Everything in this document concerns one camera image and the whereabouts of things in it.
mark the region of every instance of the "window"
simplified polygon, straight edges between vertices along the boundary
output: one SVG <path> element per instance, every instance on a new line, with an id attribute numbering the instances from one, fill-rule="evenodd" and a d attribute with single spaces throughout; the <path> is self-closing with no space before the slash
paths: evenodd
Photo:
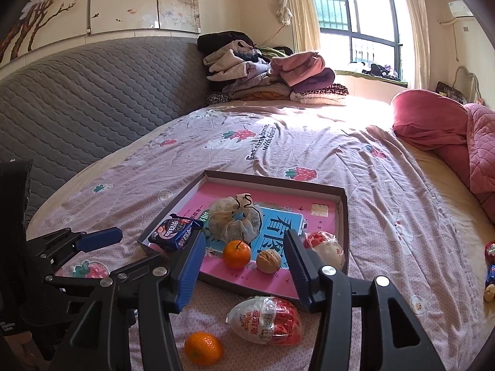
<path id="1" fill-rule="evenodd" d="M 394 0 L 314 0 L 321 54 L 329 66 L 350 62 L 392 66 L 400 74 Z"/>

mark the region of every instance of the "gray quilted cover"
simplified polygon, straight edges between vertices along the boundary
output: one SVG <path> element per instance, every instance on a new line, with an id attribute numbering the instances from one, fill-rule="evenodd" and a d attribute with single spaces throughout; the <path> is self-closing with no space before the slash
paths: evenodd
<path id="1" fill-rule="evenodd" d="M 0 81 L 0 162 L 34 159 L 30 219 L 97 160 L 204 106 L 196 41 L 135 37 L 45 57 Z"/>

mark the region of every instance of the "purple folded clothing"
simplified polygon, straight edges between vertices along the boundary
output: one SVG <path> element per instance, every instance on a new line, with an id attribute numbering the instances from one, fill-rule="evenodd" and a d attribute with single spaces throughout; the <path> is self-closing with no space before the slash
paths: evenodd
<path id="1" fill-rule="evenodd" d="M 321 73 L 310 76 L 308 79 L 295 84 L 292 91 L 295 93 L 304 93 L 311 90 L 325 89 L 335 80 L 335 73 L 331 68 L 324 68 Z"/>

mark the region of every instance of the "metal bolt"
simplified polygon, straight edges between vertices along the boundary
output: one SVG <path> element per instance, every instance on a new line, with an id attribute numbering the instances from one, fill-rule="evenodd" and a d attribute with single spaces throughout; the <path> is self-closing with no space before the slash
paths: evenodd
<path id="1" fill-rule="evenodd" d="M 165 276 L 167 273 L 168 270 L 165 267 L 156 267 L 153 269 L 153 275 L 155 276 Z"/>
<path id="2" fill-rule="evenodd" d="M 112 283 L 113 283 L 113 279 L 111 277 L 104 277 L 102 280 L 100 280 L 101 287 L 112 286 Z"/>
<path id="3" fill-rule="evenodd" d="M 390 284 L 390 280 L 388 277 L 385 276 L 378 276 L 376 278 L 376 284 L 382 287 L 386 287 Z"/>
<path id="4" fill-rule="evenodd" d="M 334 267 L 331 267 L 330 265 L 326 265 L 323 268 L 321 268 L 321 272 L 324 275 L 333 276 L 337 273 L 337 270 Z"/>

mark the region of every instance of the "tangerine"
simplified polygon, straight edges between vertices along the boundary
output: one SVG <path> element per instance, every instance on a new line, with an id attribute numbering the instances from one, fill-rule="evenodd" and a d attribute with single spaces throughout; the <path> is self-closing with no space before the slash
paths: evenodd
<path id="1" fill-rule="evenodd" d="M 184 352 L 196 365 L 213 365 L 223 357 L 223 345 L 209 333 L 196 332 L 187 338 Z"/>
<path id="2" fill-rule="evenodd" d="M 251 260 L 251 249 L 242 240 L 233 240 L 223 249 L 222 259 L 228 267 L 241 269 Z"/>

